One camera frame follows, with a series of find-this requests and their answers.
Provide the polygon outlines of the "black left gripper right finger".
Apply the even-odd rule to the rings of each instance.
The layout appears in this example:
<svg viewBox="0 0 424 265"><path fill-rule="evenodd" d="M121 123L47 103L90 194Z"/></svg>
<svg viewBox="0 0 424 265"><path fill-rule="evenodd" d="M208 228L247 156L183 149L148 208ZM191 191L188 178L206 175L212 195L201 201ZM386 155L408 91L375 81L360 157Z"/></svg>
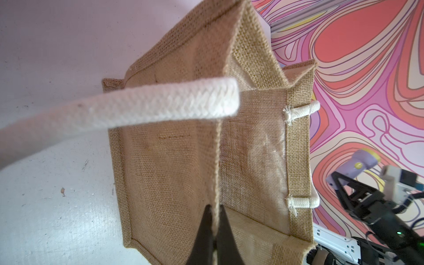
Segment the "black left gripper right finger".
<svg viewBox="0 0 424 265"><path fill-rule="evenodd" d="M219 265L244 265L223 205L219 212L219 229L216 235L216 251Z"/></svg>

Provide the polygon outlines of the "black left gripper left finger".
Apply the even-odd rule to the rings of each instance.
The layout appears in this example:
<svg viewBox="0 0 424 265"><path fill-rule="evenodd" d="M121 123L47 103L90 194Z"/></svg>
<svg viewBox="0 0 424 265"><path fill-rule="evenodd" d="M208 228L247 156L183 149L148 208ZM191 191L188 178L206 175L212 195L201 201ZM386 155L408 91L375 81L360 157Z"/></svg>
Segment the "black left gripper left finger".
<svg viewBox="0 0 424 265"><path fill-rule="evenodd" d="M213 262L214 240L212 232L212 206L207 205L201 219L194 245L186 265L211 265Z"/></svg>

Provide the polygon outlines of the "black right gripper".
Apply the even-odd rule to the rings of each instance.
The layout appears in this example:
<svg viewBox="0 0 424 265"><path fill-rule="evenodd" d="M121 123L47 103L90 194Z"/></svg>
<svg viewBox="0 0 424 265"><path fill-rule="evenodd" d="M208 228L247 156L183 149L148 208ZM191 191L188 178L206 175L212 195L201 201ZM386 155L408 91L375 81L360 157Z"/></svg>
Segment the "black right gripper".
<svg viewBox="0 0 424 265"><path fill-rule="evenodd" d="M382 193L339 172L331 173L333 188L343 209L365 223L376 239L395 253L406 265L424 263L424 238L403 222L382 200Z"/></svg>

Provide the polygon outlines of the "brown burlap tote bag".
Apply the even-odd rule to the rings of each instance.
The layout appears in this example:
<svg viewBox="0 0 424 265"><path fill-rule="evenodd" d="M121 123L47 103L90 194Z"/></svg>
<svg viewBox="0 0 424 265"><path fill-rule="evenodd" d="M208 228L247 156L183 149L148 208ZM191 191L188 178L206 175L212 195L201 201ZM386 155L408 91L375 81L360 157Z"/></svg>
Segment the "brown burlap tote bag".
<svg viewBox="0 0 424 265"><path fill-rule="evenodd" d="M204 208L217 234L223 205L246 265L301 265L315 69L279 65L250 1L203 1L102 95L3 128L1 167L106 129L125 247L184 265Z"/></svg>

